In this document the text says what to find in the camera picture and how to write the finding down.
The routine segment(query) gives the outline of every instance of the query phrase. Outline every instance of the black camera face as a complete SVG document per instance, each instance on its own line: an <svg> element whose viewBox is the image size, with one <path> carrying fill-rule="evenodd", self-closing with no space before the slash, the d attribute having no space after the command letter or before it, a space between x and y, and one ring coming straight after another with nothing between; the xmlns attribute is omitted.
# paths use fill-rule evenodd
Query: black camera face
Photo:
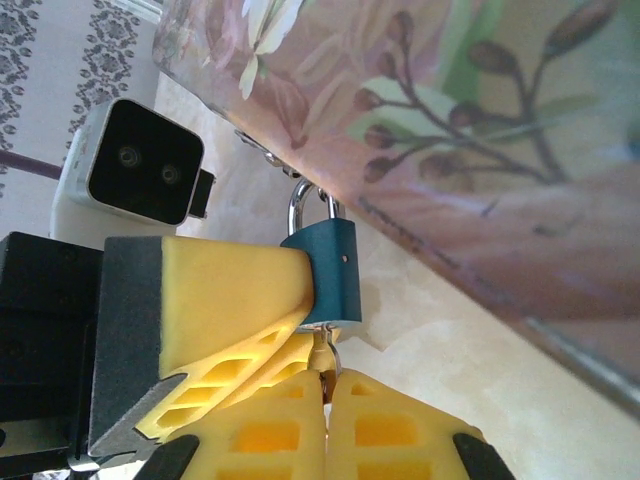
<svg viewBox="0 0 640 480"><path fill-rule="evenodd" d="M169 225L187 216L204 148L194 133L130 100L111 109L98 148L90 195Z"/></svg>

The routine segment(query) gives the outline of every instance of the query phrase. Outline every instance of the flower bud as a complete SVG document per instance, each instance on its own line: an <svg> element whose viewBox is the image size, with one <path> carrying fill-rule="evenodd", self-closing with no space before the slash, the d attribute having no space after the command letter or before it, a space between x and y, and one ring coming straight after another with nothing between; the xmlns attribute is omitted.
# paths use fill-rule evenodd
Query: flower bud
<svg viewBox="0 0 640 480"><path fill-rule="evenodd" d="M420 162L418 167L422 178L428 176L450 177L460 167L460 159L454 152L436 152Z"/></svg>
<svg viewBox="0 0 640 480"><path fill-rule="evenodd" d="M374 158L364 167L364 181L367 183L379 182L394 166L395 164L388 157Z"/></svg>
<svg viewBox="0 0 640 480"><path fill-rule="evenodd" d="M482 120L484 112L478 104L461 102L449 112L449 123L456 128L469 127Z"/></svg>
<svg viewBox="0 0 640 480"><path fill-rule="evenodd" d="M544 45L545 60L564 55L598 33L619 6L618 0L591 0L565 17L551 32Z"/></svg>
<svg viewBox="0 0 640 480"><path fill-rule="evenodd" d="M391 52L384 52L378 59L378 71L387 78L395 80L398 77L396 60Z"/></svg>
<svg viewBox="0 0 640 480"><path fill-rule="evenodd" d="M397 138L384 125L371 125L364 134L364 142L372 148L391 148Z"/></svg>
<svg viewBox="0 0 640 480"><path fill-rule="evenodd" d="M387 26L387 37L400 45L411 45L413 19L409 12L396 13Z"/></svg>
<svg viewBox="0 0 640 480"><path fill-rule="evenodd" d="M469 48L469 60L480 70L496 75L513 75L519 68L513 53L489 41L473 44Z"/></svg>
<svg viewBox="0 0 640 480"><path fill-rule="evenodd" d="M353 99L353 104L358 110L366 112L382 105L383 100L373 90L369 90L368 88L361 88L356 92L356 95Z"/></svg>

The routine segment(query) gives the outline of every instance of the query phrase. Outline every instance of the yellow foam pad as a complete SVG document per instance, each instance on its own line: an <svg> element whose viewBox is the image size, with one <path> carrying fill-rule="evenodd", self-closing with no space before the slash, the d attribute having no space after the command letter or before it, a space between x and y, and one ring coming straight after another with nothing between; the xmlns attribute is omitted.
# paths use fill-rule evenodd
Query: yellow foam pad
<svg viewBox="0 0 640 480"><path fill-rule="evenodd" d="M344 370L333 394L327 480L468 480L452 441L483 440L462 420Z"/></svg>
<svg viewBox="0 0 640 480"><path fill-rule="evenodd" d="M136 426L160 441L246 383L313 307L304 252L181 237L162 252L159 375L187 378Z"/></svg>
<svg viewBox="0 0 640 480"><path fill-rule="evenodd" d="M325 418L317 372L284 382L181 428L200 446L181 480L324 480Z"/></svg>
<svg viewBox="0 0 640 480"><path fill-rule="evenodd" d="M340 329L333 331L333 340L340 337ZM220 402L216 408L227 408L234 403L249 398L256 391L270 388L292 377L309 364L309 353L313 346L313 335L294 333L267 363L240 385L231 395Z"/></svg>

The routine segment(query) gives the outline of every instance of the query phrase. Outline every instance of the metal ring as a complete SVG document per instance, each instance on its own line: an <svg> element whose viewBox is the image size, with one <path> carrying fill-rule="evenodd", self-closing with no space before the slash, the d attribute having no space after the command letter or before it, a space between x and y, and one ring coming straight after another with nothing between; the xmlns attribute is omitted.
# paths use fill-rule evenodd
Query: metal ring
<svg viewBox="0 0 640 480"><path fill-rule="evenodd" d="M289 236L296 233L302 228L302 213L304 210L304 204L307 201L307 197L311 190L315 188L315 185L306 178L300 179L289 200L289 210L287 217L287 231Z"/></svg>
<svg viewBox="0 0 640 480"><path fill-rule="evenodd" d="M333 195L327 195L325 201L329 209L329 218L344 218L344 205L338 202Z"/></svg>

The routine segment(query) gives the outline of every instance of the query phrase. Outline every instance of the white flower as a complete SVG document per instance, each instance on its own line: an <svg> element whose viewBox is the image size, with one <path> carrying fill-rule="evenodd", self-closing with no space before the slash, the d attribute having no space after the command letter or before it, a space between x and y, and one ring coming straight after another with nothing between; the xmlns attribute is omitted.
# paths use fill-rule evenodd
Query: white flower
<svg viewBox="0 0 640 480"><path fill-rule="evenodd" d="M251 95L258 74L259 57L275 52L298 17L304 0L244 0L242 16L249 15L249 45L253 51L240 77L245 100Z"/></svg>

